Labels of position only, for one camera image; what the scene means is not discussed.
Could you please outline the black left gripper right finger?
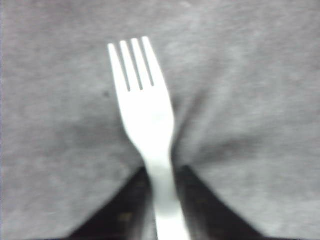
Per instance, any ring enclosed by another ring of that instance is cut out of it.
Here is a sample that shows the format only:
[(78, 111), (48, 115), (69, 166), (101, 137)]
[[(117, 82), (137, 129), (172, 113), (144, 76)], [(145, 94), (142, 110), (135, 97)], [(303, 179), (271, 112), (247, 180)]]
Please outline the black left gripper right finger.
[(187, 165), (177, 172), (178, 194), (193, 240), (261, 240), (264, 235), (232, 211)]

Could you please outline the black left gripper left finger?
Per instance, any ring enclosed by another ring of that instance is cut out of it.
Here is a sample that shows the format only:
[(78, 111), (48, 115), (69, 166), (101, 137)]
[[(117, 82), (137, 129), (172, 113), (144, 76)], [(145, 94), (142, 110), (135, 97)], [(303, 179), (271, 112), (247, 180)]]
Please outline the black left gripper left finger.
[(141, 240), (150, 193), (146, 169), (141, 167), (106, 205), (66, 239)]

